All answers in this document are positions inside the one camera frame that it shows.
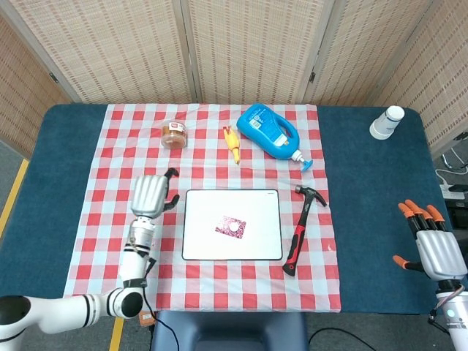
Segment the right silver orange-tipped robot hand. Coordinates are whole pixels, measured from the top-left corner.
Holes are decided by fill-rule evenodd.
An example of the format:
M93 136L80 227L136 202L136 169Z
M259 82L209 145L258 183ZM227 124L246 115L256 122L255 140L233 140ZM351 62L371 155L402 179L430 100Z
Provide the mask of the right silver orange-tipped robot hand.
M468 267L442 214L433 205L422 209L412 200L405 200L398 207L411 229L420 260L411 262L394 255L394 263L404 270L422 272L435 282L465 278Z

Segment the left silver black-fingered robot hand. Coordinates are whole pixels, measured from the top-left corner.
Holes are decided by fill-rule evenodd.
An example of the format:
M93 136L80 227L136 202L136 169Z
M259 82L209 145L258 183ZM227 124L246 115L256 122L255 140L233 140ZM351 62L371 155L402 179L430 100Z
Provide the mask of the left silver black-fingered robot hand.
M180 199L176 194L167 202L169 183L172 177L178 177L179 171L170 167L164 175L142 175L137 178L131 204L132 213L149 219L156 219L162 213L172 210Z

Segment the pink patterned packet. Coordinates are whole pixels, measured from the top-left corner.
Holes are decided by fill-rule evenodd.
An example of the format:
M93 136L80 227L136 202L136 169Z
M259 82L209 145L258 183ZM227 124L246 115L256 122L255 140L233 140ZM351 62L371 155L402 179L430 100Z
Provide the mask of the pink patterned packet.
M236 233L231 232L229 229L229 224L231 222L237 222L239 224L238 231ZM242 238L244 235L244 230L246 228L246 222L240 219L232 218L229 216L224 216L221 221L215 226L215 231L224 235L228 235L234 238Z

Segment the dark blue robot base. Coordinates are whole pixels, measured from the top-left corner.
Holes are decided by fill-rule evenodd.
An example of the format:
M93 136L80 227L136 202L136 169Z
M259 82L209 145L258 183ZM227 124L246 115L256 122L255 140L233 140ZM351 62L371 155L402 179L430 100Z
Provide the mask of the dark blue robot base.
M158 313L151 351L309 351L301 312Z

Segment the black box device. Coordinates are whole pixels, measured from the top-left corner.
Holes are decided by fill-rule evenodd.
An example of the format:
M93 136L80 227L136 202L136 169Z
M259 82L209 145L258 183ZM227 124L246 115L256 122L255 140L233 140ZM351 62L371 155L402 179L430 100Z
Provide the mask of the black box device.
M455 230L468 230L468 208L449 207L450 223Z

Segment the red white checked tablecloth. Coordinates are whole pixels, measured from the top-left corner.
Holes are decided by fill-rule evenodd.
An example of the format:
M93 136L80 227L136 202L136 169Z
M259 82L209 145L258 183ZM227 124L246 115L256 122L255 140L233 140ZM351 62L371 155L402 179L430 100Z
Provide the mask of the red white checked tablecloth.
M134 216L130 209L135 179L161 175L169 167L180 175L170 193L189 189L276 189L282 247L290 248L303 198L297 185L328 196L317 108L277 105L276 113L295 126L303 155L313 161L306 172L292 161L267 155L241 139L237 165L223 127L234 127L243 105L124 104L108 106L86 186L75 247L64 294L106 293L120 285L118 266ZM169 121L186 126L182 149L161 144ZM156 265L148 275L147 297L156 310L308 311L341 309L339 269L331 209L313 203L297 273L288 276L278 261L186 261L182 258L184 204L156 220L151 254Z

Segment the white power strip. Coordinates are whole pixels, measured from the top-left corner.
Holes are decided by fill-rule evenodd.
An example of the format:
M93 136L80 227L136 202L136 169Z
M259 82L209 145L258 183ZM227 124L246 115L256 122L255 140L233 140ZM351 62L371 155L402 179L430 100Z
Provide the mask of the white power strip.
M465 200L466 194L468 194L468 185L466 184L440 184L439 187L446 200Z

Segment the clear jar of orange snacks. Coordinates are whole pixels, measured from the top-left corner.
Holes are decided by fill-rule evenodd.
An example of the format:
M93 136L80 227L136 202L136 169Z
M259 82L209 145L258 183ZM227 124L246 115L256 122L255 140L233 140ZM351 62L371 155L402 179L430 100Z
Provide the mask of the clear jar of orange snacks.
M179 121L169 121L162 127L161 144L168 149L182 149L186 146L186 126Z

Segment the yellow rubber chicken toy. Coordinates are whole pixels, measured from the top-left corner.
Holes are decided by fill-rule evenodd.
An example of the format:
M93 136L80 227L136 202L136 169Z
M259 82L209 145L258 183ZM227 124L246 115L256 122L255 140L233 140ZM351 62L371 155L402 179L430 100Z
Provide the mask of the yellow rubber chicken toy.
M238 165L241 160L240 155L240 140L234 129L230 126L223 127L224 139L227 143L228 149L232 152L235 163Z

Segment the dark blue table cover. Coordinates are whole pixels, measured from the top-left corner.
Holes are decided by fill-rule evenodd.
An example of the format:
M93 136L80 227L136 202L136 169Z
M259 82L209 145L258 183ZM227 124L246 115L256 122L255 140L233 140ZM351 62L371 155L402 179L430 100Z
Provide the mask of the dark blue table cover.
M7 230L0 242L0 296L64 293L91 158L105 105L56 105L45 114ZM318 109L331 194L343 312L424 314L435 283L397 268L415 256L397 208L411 199L445 209L420 116L406 110L387 140L369 134L378 107Z

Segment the blue pump soap bottle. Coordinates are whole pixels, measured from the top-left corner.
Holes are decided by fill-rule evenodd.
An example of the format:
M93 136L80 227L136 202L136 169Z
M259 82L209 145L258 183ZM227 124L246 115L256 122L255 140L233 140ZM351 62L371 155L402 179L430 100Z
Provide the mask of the blue pump soap bottle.
M305 160L300 151L298 130L284 117L262 104L249 107L237 120L238 131L274 159L302 164L307 171L312 160Z

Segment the white paper cup stack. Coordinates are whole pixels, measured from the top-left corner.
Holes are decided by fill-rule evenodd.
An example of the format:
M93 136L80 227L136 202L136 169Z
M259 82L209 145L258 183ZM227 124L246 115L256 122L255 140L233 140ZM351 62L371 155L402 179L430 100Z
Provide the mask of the white paper cup stack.
M388 107L369 127L371 136L377 140L387 140L404 117L404 109L392 105Z

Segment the red black claw hammer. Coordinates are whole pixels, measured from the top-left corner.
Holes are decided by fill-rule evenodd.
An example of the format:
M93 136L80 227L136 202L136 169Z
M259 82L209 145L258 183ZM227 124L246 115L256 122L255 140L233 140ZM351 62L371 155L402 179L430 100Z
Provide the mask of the red black claw hammer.
M296 272L299 254L301 252L301 247L303 245L303 240L305 237L306 222L308 219L312 201L317 200L323 207L326 207L328 205L324 197L317 190L312 189L310 187L297 185L295 187L295 193L303 195L304 202L300 218L295 227L295 232L292 237L289 254L287 256L285 264L282 266L282 270L288 276L294 276Z

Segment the bamboo folding screen panel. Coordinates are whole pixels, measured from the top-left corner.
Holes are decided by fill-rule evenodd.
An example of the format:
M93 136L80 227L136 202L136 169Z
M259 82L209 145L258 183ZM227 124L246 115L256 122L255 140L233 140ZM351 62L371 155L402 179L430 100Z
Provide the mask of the bamboo folding screen panel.
M200 102L303 101L335 0L180 0Z
M329 0L332 5L303 102L366 106L433 0Z
M468 0L433 0L372 102L418 112L433 154L468 130Z
M46 112L70 98L0 15L0 140L29 158Z
M196 102L180 0L0 0L75 102Z

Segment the white rectangular board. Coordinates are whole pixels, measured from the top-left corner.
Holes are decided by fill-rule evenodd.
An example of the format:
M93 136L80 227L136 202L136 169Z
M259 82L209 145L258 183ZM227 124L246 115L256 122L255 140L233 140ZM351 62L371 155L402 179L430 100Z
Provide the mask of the white rectangular board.
M242 238L215 231L224 216L246 222ZM275 189L190 189L186 193L184 260L281 260L279 194Z

